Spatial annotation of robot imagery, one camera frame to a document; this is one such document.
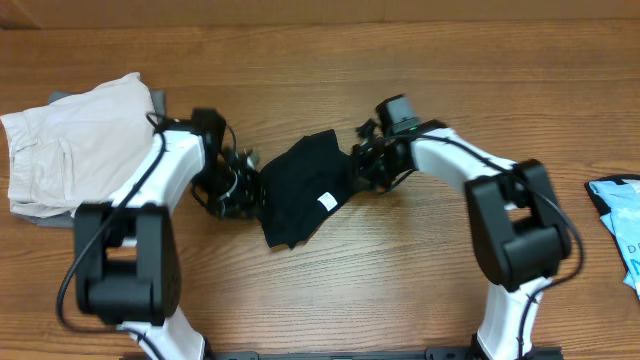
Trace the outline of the black t-shirt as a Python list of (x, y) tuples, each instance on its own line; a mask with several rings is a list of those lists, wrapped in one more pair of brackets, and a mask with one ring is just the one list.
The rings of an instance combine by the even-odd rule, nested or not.
[(354, 195), (349, 156), (333, 129), (302, 137), (260, 171), (264, 204), (258, 219), (269, 247), (293, 248)]

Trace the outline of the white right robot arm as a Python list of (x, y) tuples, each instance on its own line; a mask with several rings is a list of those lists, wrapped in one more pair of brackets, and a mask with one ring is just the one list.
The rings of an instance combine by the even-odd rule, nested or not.
[(544, 291), (569, 257), (569, 223), (537, 160), (495, 157), (433, 120), (367, 120), (356, 130), (352, 177), (359, 191), (389, 192), (413, 172), (463, 194), (475, 259), (489, 282), (483, 321), (470, 345), (431, 347), (428, 359), (560, 359), (532, 330)]

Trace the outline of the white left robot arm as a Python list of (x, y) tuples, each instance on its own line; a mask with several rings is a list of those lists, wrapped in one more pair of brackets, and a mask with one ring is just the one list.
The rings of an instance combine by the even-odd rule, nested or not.
[(85, 315), (105, 333), (125, 333), (148, 359), (211, 359), (206, 337), (180, 308), (181, 269), (171, 215), (184, 192), (219, 219), (252, 219), (262, 190), (252, 151), (225, 145), (232, 131), (214, 108), (190, 119), (149, 113), (154, 143), (120, 189), (75, 215), (75, 259), (60, 286), (56, 313), (70, 286)]

